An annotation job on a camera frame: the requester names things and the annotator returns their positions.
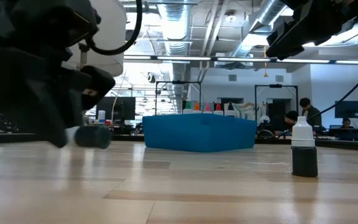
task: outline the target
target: blue box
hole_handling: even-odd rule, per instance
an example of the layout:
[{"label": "blue box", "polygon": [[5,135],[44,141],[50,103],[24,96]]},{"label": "blue box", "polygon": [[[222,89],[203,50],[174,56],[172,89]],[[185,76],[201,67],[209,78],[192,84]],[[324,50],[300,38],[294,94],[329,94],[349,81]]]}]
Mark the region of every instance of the blue box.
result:
[{"label": "blue box", "polygon": [[143,117],[147,147],[191,152],[252,148],[256,128],[256,121],[216,114]]}]

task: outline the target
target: desk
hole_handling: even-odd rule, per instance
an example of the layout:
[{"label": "desk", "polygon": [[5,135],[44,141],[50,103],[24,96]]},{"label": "desk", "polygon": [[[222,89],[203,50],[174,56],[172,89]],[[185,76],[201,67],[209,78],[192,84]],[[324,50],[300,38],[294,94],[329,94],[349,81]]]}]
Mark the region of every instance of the desk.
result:
[{"label": "desk", "polygon": [[358,151],[319,147],[318,179],[290,153],[0,144],[0,223],[358,223]]}]

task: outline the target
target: colorful bottle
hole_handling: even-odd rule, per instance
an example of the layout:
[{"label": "colorful bottle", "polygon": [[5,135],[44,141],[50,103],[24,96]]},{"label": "colorful bottle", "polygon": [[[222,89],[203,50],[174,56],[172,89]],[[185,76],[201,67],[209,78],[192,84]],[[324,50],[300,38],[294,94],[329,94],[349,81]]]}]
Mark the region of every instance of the colorful bottle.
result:
[{"label": "colorful bottle", "polygon": [[196,104],[194,106],[193,113],[202,113],[202,111],[200,111],[200,104],[198,104],[198,102],[196,102]]},{"label": "colorful bottle", "polygon": [[234,111],[234,107],[231,104],[231,102],[229,103],[229,107],[227,108],[227,111],[224,112],[225,116],[231,116],[233,118],[236,117],[236,111]]},{"label": "colorful bottle", "polygon": [[183,110],[183,114],[191,114],[193,110],[191,109],[191,104],[189,101],[186,102],[186,108]]},{"label": "colorful bottle", "polygon": [[313,138],[313,128],[306,117],[298,117],[292,127],[292,174],[300,177],[317,177],[317,149]]},{"label": "colorful bottle", "polygon": [[207,104],[205,105],[205,111],[204,111],[204,113],[206,113],[206,114],[211,114],[211,113],[212,113],[212,112],[211,112],[211,107],[210,107],[209,103],[207,103]]},{"label": "colorful bottle", "polygon": [[221,104],[220,104],[220,103],[217,103],[217,104],[216,104],[216,110],[214,111],[214,114],[222,115],[222,116],[223,116],[223,111],[222,111],[222,108],[221,108]]}]

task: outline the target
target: green bottle cap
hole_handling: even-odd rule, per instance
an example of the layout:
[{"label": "green bottle cap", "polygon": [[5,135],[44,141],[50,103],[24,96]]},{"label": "green bottle cap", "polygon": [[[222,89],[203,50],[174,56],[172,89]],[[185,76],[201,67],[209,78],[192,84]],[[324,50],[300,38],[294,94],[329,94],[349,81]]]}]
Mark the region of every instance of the green bottle cap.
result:
[{"label": "green bottle cap", "polygon": [[191,109],[191,104],[189,101],[186,101],[186,108],[185,109]]}]

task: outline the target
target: black cord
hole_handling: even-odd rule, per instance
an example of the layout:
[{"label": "black cord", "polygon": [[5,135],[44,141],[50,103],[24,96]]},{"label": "black cord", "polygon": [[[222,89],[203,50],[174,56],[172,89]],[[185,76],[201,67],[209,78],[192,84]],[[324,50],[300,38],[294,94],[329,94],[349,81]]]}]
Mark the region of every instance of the black cord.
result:
[{"label": "black cord", "polygon": [[[336,102],[334,105],[332,105],[332,106],[330,106],[329,108],[327,108],[327,109],[321,111],[320,113],[316,113],[315,115],[311,116],[310,118],[314,118],[315,116],[322,115],[323,113],[325,113],[325,112],[327,112],[327,111],[333,109],[336,105],[340,104],[340,102],[342,102],[343,100],[345,100],[346,97],[348,97],[350,94],[352,94],[353,91],[354,91],[357,87],[358,87],[358,83],[357,83],[348,93],[346,93],[346,95],[344,95],[338,102]],[[288,132],[290,132],[290,131],[286,131],[286,132],[282,133],[281,135],[277,136],[277,139],[279,139],[281,136],[285,135],[285,134],[288,133]]]},{"label": "black cord", "polygon": [[142,28],[142,16],[143,16],[143,4],[142,0],[136,0],[136,25],[135,30],[132,33],[131,38],[126,42],[123,46],[114,49],[114,50],[104,50],[100,49],[96,46],[95,42],[93,41],[93,38],[86,39],[85,42],[88,45],[90,49],[92,49],[94,52],[101,54],[101,55],[117,55],[121,54],[124,51],[128,50],[129,47],[132,46],[132,44],[135,43],[137,37],[139,36],[140,29]]}]

